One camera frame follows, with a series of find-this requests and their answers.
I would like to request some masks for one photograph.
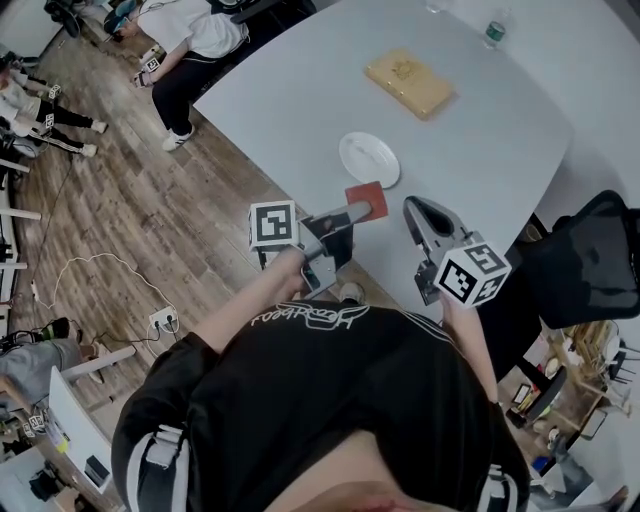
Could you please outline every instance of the power outlet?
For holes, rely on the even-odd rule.
[[[175,322],[178,318],[178,313],[171,306],[168,306],[160,311],[156,311],[153,315],[149,315],[149,322],[151,327],[155,329],[156,322],[160,324],[160,328],[164,327],[168,331],[173,331],[173,326],[167,321],[167,317],[171,317],[172,322]]]

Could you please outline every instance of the black pants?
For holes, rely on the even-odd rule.
[[[90,117],[81,116],[80,114],[76,114],[62,108],[59,105],[53,105],[48,101],[42,101],[40,103],[40,110],[38,111],[36,121],[44,123],[47,115],[49,114],[53,114],[53,122],[55,124],[65,124],[67,126],[77,126],[79,128],[91,128],[91,125],[93,124],[93,119]],[[51,132],[46,135],[40,135],[35,130],[31,130],[27,138],[47,142],[52,146],[57,146],[70,153],[80,153],[82,151],[82,146],[84,146],[82,142],[70,139],[56,128],[52,128]]]
[[[194,101],[202,88],[222,70],[233,62],[232,55],[240,52],[248,43],[220,59],[208,59],[189,52],[169,73],[153,86],[153,103],[167,130],[176,135],[191,132],[189,122],[189,103]]]

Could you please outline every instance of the desk leg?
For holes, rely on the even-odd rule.
[[[8,160],[4,160],[0,158],[0,166],[8,167],[9,169],[15,169],[16,171],[29,172],[29,168],[24,165],[16,164],[14,162],[9,162]]]
[[[580,432],[582,430],[582,428],[580,428],[580,425],[578,425],[577,423],[575,423],[574,421],[571,421],[569,418],[567,418],[564,414],[559,413],[558,411],[556,411],[553,407],[551,408],[551,412],[553,414],[555,414],[558,418],[560,418],[562,421],[564,421],[567,425],[569,425],[571,428],[573,428],[576,432]]]
[[[24,262],[18,263],[0,263],[0,270],[25,270],[27,264]]]
[[[21,217],[31,220],[40,220],[42,218],[42,215],[38,212],[17,210],[16,208],[0,208],[0,215],[9,215],[10,217]]]
[[[106,368],[107,366],[117,363],[118,361],[122,361],[127,357],[131,357],[135,353],[136,349],[133,346],[129,346],[121,350],[116,350],[115,352],[111,352],[111,354],[108,354],[104,357],[99,357],[98,359],[94,359],[93,361],[89,361],[88,363],[82,363],[78,366],[74,366],[73,368],[69,368],[68,370],[63,371],[62,378],[65,380],[77,379],[82,375],[101,370],[102,368]]]

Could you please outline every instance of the cable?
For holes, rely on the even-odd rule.
[[[73,318],[71,318],[69,320],[69,322],[71,322],[72,324],[74,324],[76,326],[76,330],[82,331],[82,328],[80,327],[80,324],[78,322],[76,322]]]
[[[173,318],[171,317],[171,315],[169,315],[169,316],[167,317],[167,322],[168,322],[168,324],[169,324],[170,326],[172,326],[172,327],[171,327],[171,332],[173,333],[173,337],[174,337],[174,339],[176,340],[176,343],[178,343],[178,336],[176,336],[176,331],[178,330],[178,327],[176,327],[176,329],[175,329],[175,330],[173,330]]]
[[[58,275],[58,279],[56,280],[56,287],[53,290],[53,302],[49,305],[45,304],[44,302],[42,302],[40,299],[37,299],[37,302],[39,302],[41,305],[43,305],[45,308],[47,309],[51,309],[53,306],[56,305],[56,295],[58,294],[58,287],[60,286],[60,279],[62,279],[62,274],[64,274],[64,272],[69,268],[69,265],[71,263],[73,263],[74,261],[84,261],[85,263],[91,263],[91,261],[93,261],[96,258],[101,258],[103,256],[110,256],[112,258],[115,258],[118,262],[122,263],[123,265],[125,265],[132,273],[134,273],[135,275],[137,275],[140,279],[142,279],[144,281],[144,284],[146,284],[149,288],[154,289],[155,291],[157,291],[160,296],[165,300],[165,302],[171,306],[173,308],[173,310],[176,312],[176,322],[178,321],[177,318],[177,312],[178,310],[176,309],[176,307],[173,305],[173,303],[167,299],[166,295],[164,293],[162,293],[162,291],[160,290],[160,288],[158,288],[157,286],[152,285],[149,281],[146,280],[146,278],[136,272],[135,270],[133,270],[133,268],[131,268],[131,265],[129,265],[126,261],[121,260],[120,258],[118,258],[115,254],[112,254],[110,252],[101,252],[100,254],[94,254],[93,256],[91,256],[90,258],[83,258],[82,256],[76,256],[75,258],[71,258],[70,260],[67,261],[67,264],[64,266],[64,268],[62,269],[62,271],[60,272],[60,274]]]
[[[132,272],[133,274],[137,275],[140,279],[142,279],[142,281],[149,287],[152,288],[153,290],[157,291],[160,296],[164,299],[164,301],[173,308],[173,310],[176,313],[176,329],[175,331],[168,331],[167,329],[164,328],[164,326],[160,326],[162,328],[163,331],[165,331],[166,333],[171,333],[174,332],[174,336],[175,336],[175,332],[180,330],[180,318],[178,316],[178,310],[176,309],[176,307],[173,305],[173,303],[167,299],[167,296],[162,293],[162,290],[160,290],[160,288],[158,288],[157,286],[152,285],[149,281],[147,281],[147,279],[140,273],[136,272],[135,270],[133,270],[133,268],[131,268],[131,265],[129,265],[126,261],[121,260],[120,258],[118,258],[115,254],[112,254],[110,252],[103,252],[100,254],[94,254],[93,256],[91,256],[90,258],[83,258],[81,256],[76,256],[75,258],[71,258],[70,260],[67,261],[66,265],[64,266],[64,268],[62,269],[62,271],[60,272],[60,274],[58,274],[58,279],[56,280],[56,286],[53,290],[53,302],[51,304],[45,304],[44,302],[42,302],[40,299],[36,299],[36,297],[33,297],[33,304],[34,304],[34,321],[35,321],[35,302],[38,302],[39,304],[43,305],[45,308],[47,308],[48,310],[51,310],[51,308],[53,306],[56,305],[56,296],[58,294],[58,287],[60,286],[60,280],[62,279],[62,275],[64,274],[64,272],[67,270],[67,268],[69,268],[69,265],[71,263],[73,263],[74,261],[84,261],[85,263],[90,263],[92,260],[96,259],[96,258],[100,258],[103,256],[110,256],[112,258],[115,258],[118,262],[124,264],[130,272]],[[120,342],[120,343],[125,343],[125,342],[129,342],[131,343],[130,340],[117,340],[116,338],[114,338],[113,336],[111,336],[108,332],[104,332],[103,334],[101,334],[100,336],[98,336],[98,338],[102,337],[102,336],[109,336],[109,338],[111,338],[113,341],[115,342]],[[147,328],[147,337],[140,339],[138,341],[145,341],[149,339],[149,329]],[[158,329],[158,339],[160,339],[160,329]]]
[[[31,151],[31,153],[33,154],[33,156],[32,156],[32,157],[30,157],[30,158],[37,158],[37,157],[39,157],[42,153],[44,153],[47,149],[49,149],[49,145],[50,145],[50,144],[49,144],[49,141],[45,140],[44,142],[45,142],[47,145],[45,146],[45,148],[44,148],[42,151],[40,151],[40,153],[36,153],[36,151],[35,151],[31,146],[27,146],[26,144],[17,144],[16,142],[14,142],[13,144],[11,144],[11,147],[14,147],[14,148],[16,148],[16,147],[17,147],[17,148],[27,148],[27,149],[28,149],[28,150],[30,150],[30,151]]]
[[[147,338],[149,338],[149,327],[151,327],[151,323],[149,323],[149,326],[147,327]],[[158,329],[158,322],[156,322],[156,330],[158,331],[158,339],[153,340],[153,341],[158,341],[158,340],[160,339],[160,329]],[[147,350],[148,350],[149,352],[151,352],[151,355],[152,355],[153,357],[155,357],[156,359],[158,359],[158,354],[156,354],[156,353],[153,351],[153,349],[151,348],[151,340],[150,340],[150,339],[147,339],[146,346],[147,346]]]
[[[44,236],[42,237],[42,243],[40,243],[40,249],[38,250],[38,259],[37,259],[37,262],[36,262],[35,269],[33,270],[31,281],[35,281],[36,273],[38,272],[38,268],[40,267],[40,258],[42,257],[42,250],[44,249],[44,244],[47,241],[47,236],[49,235],[49,226],[51,226],[51,220],[53,219],[53,216],[56,213],[56,206],[58,205],[58,199],[60,199],[60,195],[62,194],[62,190],[64,189],[64,185],[65,185],[65,183],[67,183],[67,179],[69,178],[69,175],[71,174],[71,169],[73,169],[73,154],[72,153],[68,153],[68,154],[69,154],[69,168],[67,169],[67,173],[65,174],[64,179],[62,180],[62,184],[60,185],[60,188],[58,189],[58,193],[56,194],[56,198],[53,201],[53,207],[51,208],[51,213],[49,214],[49,220],[47,221],[47,227],[44,230]]]
[[[128,62],[129,64],[134,64],[135,66],[138,66],[140,63],[138,62],[138,59],[136,57],[134,57],[133,55],[123,55],[121,53],[113,53],[110,52],[108,50],[103,50],[102,48],[100,48],[100,45],[94,41],[89,41],[89,44],[91,46],[93,46],[96,50],[98,50],[100,53],[102,53],[103,55],[107,55],[108,57],[114,57],[116,59],[122,59],[125,62]]]
[[[96,341],[98,341],[100,338],[104,338],[105,336],[111,338],[111,341],[115,342],[115,343],[144,343],[149,342],[149,341],[158,341],[160,339],[160,331],[158,331],[158,337],[153,339],[153,338],[149,338],[149,327],[147,327],[147,337],[146,338],[139,338],[136,340],[120,340],[117,338],[114,338],[113,336],[111,336],[111,334],[109,334],[109,331],[104,331],[102,334],[95,336],[92,340],[91,343],[95,343]]]

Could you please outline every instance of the wooden floor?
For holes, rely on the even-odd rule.
[[[196,135],[181,149],[165,153],[161,143],[166,133],[150,90],[137,90],[130,83],[135,71],[131,62],[64,34],[44,56],[37,75],[62,86],[63,106],[107,121],[109,129],[98,135],[63,128],[70,136],[99,146],[93,159],[76,155],[70,160],[50,147],[30,162],[32,170],[19,185],[16,204],[42,212],[43,218],[16,220],[21,259],[29,269],[20,272],[13,329],[42,326],[66,316],[78,322],[88,340],[105,331],[119,339],[146,336],[149,314],[166,303],[112,258],[71,263],[51,310],[33,305],[29,282],[35,279],[41,300],[51,303],[56,277],[77,256],[109,252],[127,261],[175,305],[179,335],[258,273],[257,258],[248,251],[248,207],[286,196],[197,113],[192,115]],[[67,171],[34,276],[45,227]],[[355,276],[372,304],[390,303],[357,265],[350,265],[343,276]],[[103,340],[112,350],[123,346]],[[160,352],[173,342],[172,336],[163,335],[151,347]],[[106,370],[104,386],[86,377],[77,382],[77,393],[108,436],[150,361],[149,353],[141,349],[135,358]],[[115,510],[119,501],[109,492],[99,504]]]

